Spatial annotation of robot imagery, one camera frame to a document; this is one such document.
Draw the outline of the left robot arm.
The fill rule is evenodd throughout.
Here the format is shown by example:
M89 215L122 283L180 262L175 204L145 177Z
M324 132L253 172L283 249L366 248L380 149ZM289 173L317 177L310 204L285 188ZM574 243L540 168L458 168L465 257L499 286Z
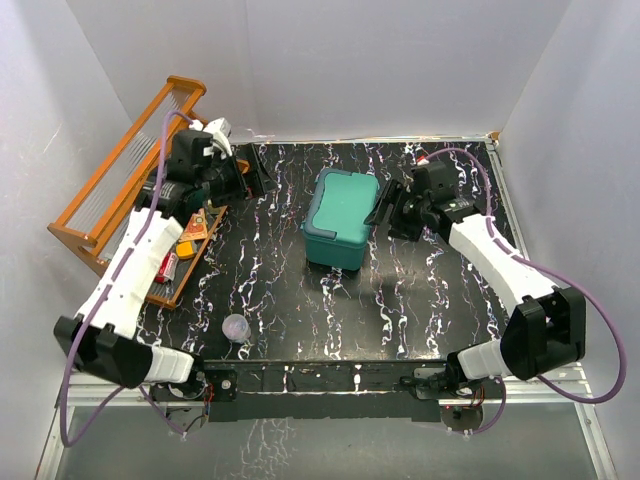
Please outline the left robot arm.
M136 196L127 228L91 296L74 317L62 316L54 337L76 369L132 389L143 383L171 383L186 399L200 396L207 376L195 355L136 340L137 318L148 291L188 226L206 205L228 206L267 194L275 187L258 148L226 151L212 133L183 129L171 152Z

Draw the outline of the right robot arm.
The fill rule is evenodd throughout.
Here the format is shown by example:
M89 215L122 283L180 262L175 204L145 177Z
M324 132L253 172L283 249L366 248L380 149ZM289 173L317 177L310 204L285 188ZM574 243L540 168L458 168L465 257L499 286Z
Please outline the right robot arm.
M584 357L584 295L521 263L491 216L459 196L443 162L414 167L408 185L388 181L365 222L387 222L390 237L402 240L417 241L424 230L439 235L475 267L509 315L500 339L449 354L443 371L423 385L466 397L485 378L529 380Z

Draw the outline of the green medicine box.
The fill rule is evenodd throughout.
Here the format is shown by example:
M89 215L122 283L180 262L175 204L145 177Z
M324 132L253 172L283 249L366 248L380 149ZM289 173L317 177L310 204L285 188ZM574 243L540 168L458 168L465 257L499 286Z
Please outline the green medicine box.
M365 219L373 210L378 190L379 182L372 175L323 169L302 226L306 259L359 270L371 231Z

